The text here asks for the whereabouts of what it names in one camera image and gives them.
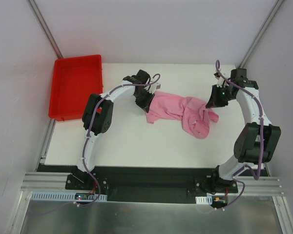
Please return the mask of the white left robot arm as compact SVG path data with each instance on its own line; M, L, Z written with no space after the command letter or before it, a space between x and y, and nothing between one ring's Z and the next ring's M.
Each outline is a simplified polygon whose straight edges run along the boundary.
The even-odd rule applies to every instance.
M122 100L135 97L135 104L144 112L148 112L159 85L160 74L151 77L146 71L139 70L136 75L123 78L122 82L102 94L91 94L82 122L85 131L85 142L82 156L67 177L66 189L95 190L99 187L92 172L95 168L95 152L99 139L112 124L114 105Z

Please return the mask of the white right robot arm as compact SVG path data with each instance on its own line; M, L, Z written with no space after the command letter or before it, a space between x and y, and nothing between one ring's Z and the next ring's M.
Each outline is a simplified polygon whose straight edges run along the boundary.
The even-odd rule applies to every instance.
M218 165L211 175L212 193L222 192L234 185L235 177L249 170L255 180L260 178L261 166L270 162L281 136L281 129L266 116L259 98L256 81L247 79L247 70L233 69L226 78L216 66L217 84L212 86L206 108L225 107L236 100L241 108L245 126L235 141L233 155Z

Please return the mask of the pink t shirt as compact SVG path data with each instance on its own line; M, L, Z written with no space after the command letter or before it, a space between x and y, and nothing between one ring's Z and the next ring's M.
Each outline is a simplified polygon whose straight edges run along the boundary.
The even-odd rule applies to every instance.
M219 116L206 108L206 102L196 97L156 91L146 120L154 124L160 119L179 120L185 132L197 139L205 139L209 135L210 123L217 123Z

